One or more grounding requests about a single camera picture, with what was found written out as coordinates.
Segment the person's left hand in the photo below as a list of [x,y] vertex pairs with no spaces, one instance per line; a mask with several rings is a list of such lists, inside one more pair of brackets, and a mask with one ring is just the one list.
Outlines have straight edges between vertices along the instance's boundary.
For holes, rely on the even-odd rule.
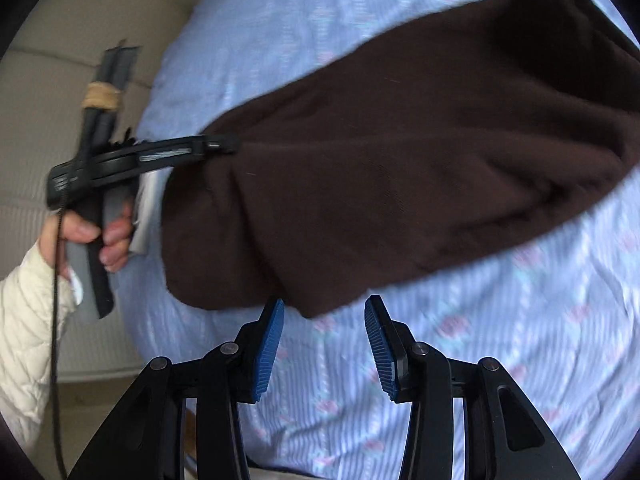
[[117,272],[128,260],[134,230],[133,209],[132,200],[126,200],[119,215],[104,228],[98,228],[75,211],[66,211],[62,218],[51,214],[43,223],[37,240],[40,255],[51,269],[57,268],[56,273],[69,281],[70,266],[66,262],[65,244],[89,244],[101,237],[103,247],[99,259],[107,272]]

